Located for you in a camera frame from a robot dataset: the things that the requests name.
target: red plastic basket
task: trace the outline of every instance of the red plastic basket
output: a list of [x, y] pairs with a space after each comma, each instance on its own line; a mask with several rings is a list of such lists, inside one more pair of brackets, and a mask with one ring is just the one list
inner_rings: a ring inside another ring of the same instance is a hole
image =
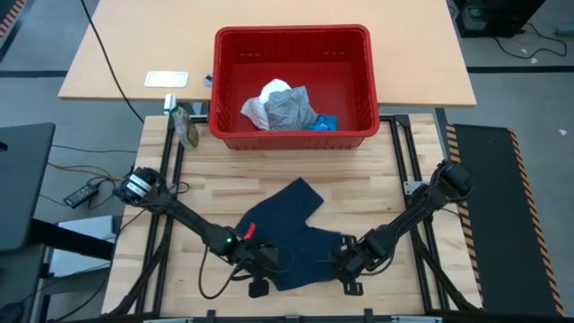
[[[240, 113], [273, 79], [305, 85], [337, 131], [262, 131]], [[378, 130], [369, 31], [360, 25], [226, 27], [215, 36], [209, 127], [230, 149], [350, 149]]]

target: light wood desk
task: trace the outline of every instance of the light wood desk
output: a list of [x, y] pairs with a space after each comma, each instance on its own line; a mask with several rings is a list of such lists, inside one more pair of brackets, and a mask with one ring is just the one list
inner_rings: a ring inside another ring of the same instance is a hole
[[[428, 180], [443, 159], [432, 115], [411, 115], [413, 137], [423, 177]], [[136, 166], [159, 169], [166, 133], [165, 117], [146, 119]], [[325, 203], [309, 218], [308, 224], [358, 237], [368, 229], [388, 223], [404, 211], [397, 174], [396, 157], [388, 123], [378, 133], [350, 151], [235, 152], [200, 126], [200, 145], [185, 154], [181, 180], [190, 184], [179, 200], [208, 221], [235, 226], [252, 206], [303, 177]], [[173, 169], [175, 145], [170, 160]], [[406, 164], [408, 153], [404, 149]], [[124, 223], [139, 213], [128, 207]], [[480, 297], [466, 251], [465, 238], [457, 216], [435, 213], [434, 228], [440, 259], [453, 283], [475, 305]], [[125, 228], [117, 243], [103, 311], [118, 305], [139, 275], [150, 215], [144, 214]], [[161, 315], [205, 316], [216, 310], [218, 316], [282, 315], [362, 315], [372, 308], [375, 314], [422, 313], [422, 301], [409, 238], [399, 241], [393, 265], [383, 274], [364, 277], [365, 295], [345, 296], [342, 285], [311, 284], [288, 292], [271, 292], [260, 299], [247, 296], [248, 281], [232, 282], [219, 298], [208, 301], [197, 289], [198, 268], [204, 251], [200, 239], [176, 222], [172, 233], [170, 258], [163, 294]], [[218, 291], [231, 267], [215, 256], [208, 256], [204, 271], [206, 293]], [[430, 279], [433, 303], [438, 306], [436, 288]], [[154, 279], [148, 289], [151, 308]]]
[[[370, 31], [378, 101], [473, 107], [473, 90], [444, 0], [100, 0], [93, 21], [133, 100], [210, 100], [215, 32], [225, 26], [359, 23]], [[150, 71], [189, 72], [187, 87], [144, 87]], [[90, 27], [59, 97], [119, 100]]]

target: navy fabric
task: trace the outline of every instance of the navy fabric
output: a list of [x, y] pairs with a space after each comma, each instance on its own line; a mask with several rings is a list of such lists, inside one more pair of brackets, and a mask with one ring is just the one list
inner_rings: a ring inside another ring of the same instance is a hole
[[305, 223], [321, 204], [323, 198], [305, 180], [297, 179], [250, 209], [235, 228], [245, 235], [254, 223], [256, 228], [249, 242], [279, 248], [281, 273], [270, 276], [278, 291], [335, 279], [328, 258], [341, 246], [341, 233]]

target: black cable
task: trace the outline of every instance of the black cable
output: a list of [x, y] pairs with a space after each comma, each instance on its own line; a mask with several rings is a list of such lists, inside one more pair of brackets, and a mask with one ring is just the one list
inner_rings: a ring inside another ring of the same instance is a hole
[[109, 196], [108, 196], [105, 200], [101, 201], [100, 203], [96, 204], [95, 206], [92, 206], [92, 205], [91, 205], [91, 201], [93, 200], [93, 198], [90, 198], [90, 199], [88, 200], [88, 210], [95, 210], [95, 209], [97, 209], [98, 207], [100, 207], [100, 206], [102, 206], [102, 205], [105, 205], [112, 197], [114, 197], [113, 190], [116, 189], [116, 182], [114, 182], [113, 180], [110, 180], [110, 179], [103, 179], [103, 180], [101, 180], [98, 184], [95, 185], [96, 188], [99, 188], [100, 185], [101, 185], [103, 182], [110, 182], [111, 185], [113, 185], [112, 193], [109, 193]]
[[233, 281], [233, 282], [241, 282], [241, 281], [244, 281], [244, 280], [247, 280], [247, 279], [250, 279], [250, 278], [253, 278], [253, 275], [252, 275], [252, 274], [241, 275], [241, 276], [235, 276], [235, 275], [234, 275], [234, 276], [231, 278], [231, 281]]
[[[97, 184], [92, 184], [91, 182], [94, 181], [95, 179], [101, 179], [101, 181], [98, 182]], [[103, 183], [104, 181], [106, 181], [106, 178], [105, 178], [105, 177], [96, 176], [96, 177], [92, 177], [91, 179], [88, 179], [88, 180], [86, 181], [86, 184], [90, 184], [90, 185], [93, 185], [93, 186], [95, 186], [95, 187], [98, 187], [98, 186], [99, 186], [101, 183]]]
[[[120, 180], [124, 180], [124, 178], [116, 178], [113, 177], [109, 174], [109, 172], [107, 170], [102, 169], [101, 167], [98, 166], [93, 166], [93, 165], [70, 165], [70, 166], [62, 166], [62, 165], [56, 165], [50, 161], [48, 161], [48, 165], [57, 169], [57, 170], [62, 170], [62, 171], [71, 171], [71, 172], [81, 172], [81, 173], [86, 173], [86, 174], [91, 174], [91, 175], [96, 175], [96, 177], [99, 178], [104, 178], [104, 179], [110, 179], [110, 180], [115, 180], [115, 181], [120, 181]], [[83, 169], [94, 169], [94, 170], [99, 170], [102, 173], [98, 173], [96, 171], [92, 171], [92, 170], [83, 170]]]
[[454, 214], [454, 215], [456, 215], [456, 216], [460, 216], [460, 214], [458, 214], [457, 212], [448, 210], [448, 209], [446, 209], [446, 208], [442, 208], [441, 210], [442, 210], [442, 211], [447, 211], [447, 212], [452, 213], [452, 214]]
[[[117, 232], [116, 241], [117, 241], [117, 239], [119, 238], [119, 235], [121, 234], [121, 232], [122, 232], [130, 223], [132, 223], [133, 221], [135, 221], [135, 219], [137, 219], [140, 215], [142, 215], [144, 212], [145, 212], [145, 210], [140, 211], [140, 213], [138, 213], [136, 216], [134, 216], [133, 219], [131, 219], [130, 221], [128, 221], [126, 224], [122, 225], [122, 227], [121, 227], [121, 228], [119, 229], [119, 231]], [[83, 309], [86, 305], [88, 305], [88, 303], [90, 303], [90, 301], [92, 301], [92, 300], [96, 297], [96, 295], [98, 295], [98, 293], [99, 293], [99, 292], [102, 290], [102, 288], [106, 285], [106, 282], [108, 281], [108, 279], [109, 279], [109, 276], [107, 276], [106, 279], [104, 279], [104, 281], [101, 283], [100, 287], [98, 287], [98, 289], [96, 290], [96, 292], [94, 292], [94, 294], [92, 294], [92, 295], [90, 296], [90, 298], [88, 298], [88, 299], [87, 299], [84, 303], [82, 303], [80, 306], [78, 306], [77, 308], [75, 308], [75, 309], [73, 309], [73, 310], [67, 312], [65, 315], [63, 315], [63, 316], [61, 316], [61, 317], [59, 317], [59, 318], [57, 318], [57, 319], [50, 319], [48, 322], [60, 322], [60, 321], [62, 321], [62, 320], [64, 320], [64, 319], [67, 319], [67, 318], [71, 317], [72, 315], [74, 315], [75, 313], [77, 313], [78, 311], [80, 311], [81, 309]]]
[[106, 264], [101, 264], [101, 265], [93, 266], [93, 267], [90, 267], [90, 268], [88, 268], [88, 269], [84, 269], [84, 270], [81, 270], [81, 271], [79, 271], [79, 272], [75, 272], [75, 273], [73, 273], [73, 274], [70, 274], [70, 275], [61, 277], [61, 278], [59, 278], [59, 279], [56, 279], [54, 282], [52, 282], [52, 283], [50, 283], [50, 284], [46, 284], [46, 285], [42, 286], [40, 289], [38, 289], [38, 290], [32, 292], [30, 295], [24, 297], [20, 302], [24, 302], [24, 301], [28, 300], [30, 297], [33, 297], [34, 295], [36, 295], [38, 292], [41, 292], [41, 291], [47, 289], [49, 286], [52, 286], [52, 285], [57, 284], [57, 283], [60, 283], [61, 281], [65, 280], [66, 278], [70, 278], [70, 277], [75, 276], [75, 275], [84, 274], [84, 273], [87, 273], [87, 272], [89, 272], [89, 271], [96, 270], [96, 269], [99, 269], [100, 267], [104, 267], [104, 266], [107, 266], [107, 265], [109, 265], [109, 264], [106, 263]]
[[116, 83], [117, 89], [122, 94], [122, 98], [124, 98], [124, 101], [126, 102], [127, 106], [132, 110], [132, 112], [134, 112], [135, 116], [138, 119], [140, 119], [140, 121], [142, 121], [143, 123], [144, 120], [137, 112], [135, 112], [134, 107], [132, 107], [132, 103], [129, 102], [126, 94], [124, 93], [124, 90], [122, 90], [122, 87], [119, 85], [119, 82], [117, 81], [116, 73], [114, 72], [114, 68], [111, 66], [111, 63], [109, 62], [108, 53], [104, 48], [104, 44], [101, 42], [100, 34], [98, 33], [98, 30], [96, 30], [96, 26], [94, 26], [93, 21], [91, 20], [90, 12], [88, 11], [88, 7], [86, 7], [86, 3], [84, 2], [84, 0], [80, 0], [80, 2], [82, 3], [82, 8], [86, 14], [86, 17], [88, 18], [88, 22], [90, 22], [91, 29], [93, 30], [93, 33], [96, 35], [96, 39], [100, 43], [101, 52], [104, 54], [104, 57], [106, 58], [106, 63], [108, 63], [109, 72], [111, 73], [111, 76], [114, 79], [114, 82]]
[[70, 146], [64, 146], [61, 144], [52, 144], [52, 147], [69, 149], [69, 150], [74, 150], [77, 152], [84, 152], [84, 153], [137, 153], [137, 151], [128, 151], [128, 150], [123, 150], [123, 149], [108, 149], [108, 150], [81, 149], [81, 148], [75, 148], [75, 147], [70, 147]]
[[136, 215], [134, 216], [134, 218], [131, 219], [130, 221], [128, 221], [126, 224], [122, 225], [122, 227], [119, 228], [119, 231], [117, 232], [116, 240], [117, 240], [117, 238], [119, 238], [119, 234], [120, 234], [130, 223], [132, 223], [133, 221], [135, 221], [135, 219], [137, 219], [138, 217], [140, 217], [140, 215], [142, 215], [144, 212], [145, 212], [145, 209], [142, 210], [140, 213], [136, 214]]
[[[184, 188], [184, 190], [181, 190], [181, 191], [180, 191], [180, 190], [179, 190], [179, 186], [180, 186], [180, 185], [185, 185], [186, 188]], [[189, 189], [191, 189], [191, 186], [189, 185], [189, 183], [179, 182], [178, 184], [173, 184], [173, 185], [171, 185], [171, 187], [168, 188], [168, 191], [171, 191], [171, 190], [172, 190], [173, 188], [175, 188], [175, 187], [178, 188], [178, 189], [177, 189], [177, 194], [185, 194], [185, 193], [189, 192]]]
[[101, 282], [100, 287], [98, 287], [98, 289], [96, 290], [96, 292], [94, 292], [94, 294], [92, 294], [90, 296], [90, 298], [88, 298], [85, 302], [82, 303], [82, 305], [78, 306], [77, 308], [70, 310], [69, 312], [67, 312], [66, 314], [62, 315], [61, 317], [57, 318], [57, 319], [49, 319], [48, 322], [60, 322], [64, 319], [67, 319], [69, 317], [71, 317], [72, 315], [74, 315], [75, 313], [77, 313], [78, 311], [80, 311], [81, 309], [83, 309], [86, 305], [88, 305], [88, 303], [90, 303], [91, 300], [93, 300], [98, 293], [104, 288], [104, 286], [106, 285], [106, 282], [108, 281], [108, 277], [106, 277], [106, 279], [103, 280], [103, 282]]
[[385, 270], [387, 270], [390, 266], [391, 263], [393, 263], [393, 260], [395, 259], [395, 249], [393, 248], [393, 252], [391, 253], [391, 257], [388, 258], [387, 264], [384, 265], [382, 268], [380, 268], [377, 271], [374, 271], [372, 273], [360, 273], [359, 275], [378, 275], [381, 274], [382, 272], [384, 272]]
[[64, 203], [60, 203], [60, 202], [56, 201], [56, 200], [53, 199], [52, 197], [45, 196], [45, 195], [42, 195], [42, 194], [39, 194], [39, 196], [40, 196], [40, 197], [44, 197], [44, 198], [46, 198], [48, 201], [50, 201], [50, 202], [52, 202], [52, 203], [55, 203], [55, 204], [57, 204], [57, 205], [60, 205], [60, 206], [68, 206], [68, 205], [65, 205]]
[[204, 257], [203, 257], [202, 260], [201, 260], [201, 265], [199, 266], [199, 275], [197, 276], [197, 287], [199, 287], [199, 293], [200, 293], [205, 299], [207, 299], [207, 300], [214, 300], [214, 299], [218, 298], [218, 297], [225, 291], [225, 289], [227, 288], [227, 286], [230, 284], [231, 278], [232, 278], [235, 274], [238, 273], [238, 267], [239, 267], [240, 264], [237, 265], [235, 268], [233, 268], [233, 271], [231, 271], [230, 276], [227, 278], [227, 281], [225, 282], [225, 284], [223, 285], [223, 287], [221, 288], [221, 290], [220, 290], [219, 292], [217, 292], [217, 293], [216, 293], [215, 295], [213, 295], [213, 296], [208, 296], [208, 295], [205, 294], [204, 288], [203, 288], [203, 286], [201, 285], [201, 281], [202, 281], [201, 277], [202, 277], [202, 274], [203, 274], [203, 272], [204, 272], [205, 259], [207, 258], [207, 250], [208, 250], [208, 249], [209, 249], [209, 248], [208, 248], [207, 246], [205, 246]]
[[492, 39], [494, 39], [494, 40], [496, 41], [496, 43], [499, 45], [500, 49], [501, 49], [504, 53], [506, 53], [506, 54], [508, 54], [508, 55], [510, 55], [510, 56], [512, 56], [512, 57], [516, 57], [516, 58], [520, 58], [520, 59], [530, 59], [530, 58], [534, 57], [536, 54], [538, 54], [538, 53], [540, 53], [540, 52], [542, 52], [542, 51], [552, 53], [552, 54], [554, 54], [554, 55], [556, 55], [556, 56], [559, 56], [559, 57], [566, 57], [566, 56], [568, 55], [568, 45], [566, 44], [566, 42], [564, 42], [563, 40], [560, 40], [560, 39], [556, 39], [556, 38], [552, 38], [552, 37], [548, 37], [548, 36], [542, 35], [540, 32], [538, 32], [538, 29], [537, 29], [532, 23], [527, 22], [527, 23], [525, 23], [525, 26], [526, 26], [526, 25], [532, 27], [532, 29], [535, 31], [535, 33], [536, 33], [536, 35], [537, 35], [538, 37], [540, 37], [540, 38], [542, 38], [542, 39], [548, 39], [548, 40], [556, 41], [556, 42], [562, 44], [562, 46], [564, 46], [564, 54], [559, 53], [559, 52], [554, 51], [554, 50], [549, 49], [549, 48], [539, 48], [539, 49], [537, 49], [532, 55], [527, 56], [527, 57], [523, 57], [523, 56], [520, 56], [520, 55], [517, 55], [517, 54], [513, 54], [513, 53], [508, 52], [506, 49], [504, 49], [504, 47], [502, 46], [502, 44], [500, 44], [500, 41], [499, 41], [496, 37], [492, 37]]

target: white cloth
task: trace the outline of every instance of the white cloth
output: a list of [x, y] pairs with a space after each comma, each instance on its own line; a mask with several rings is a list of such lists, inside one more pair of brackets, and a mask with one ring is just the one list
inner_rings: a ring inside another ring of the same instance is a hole
[[249, 118], [255, 127], [261, 130], [269, 130], [269, 118], [265, 112], [264, 105], [269, 101], [269, 94], [272, 92], [283, 92], [290, 90], [291, 86], [278, 79], [272, 80], [262, 90], [256, 98], [247, 100], [241, 107], [241, 114]]

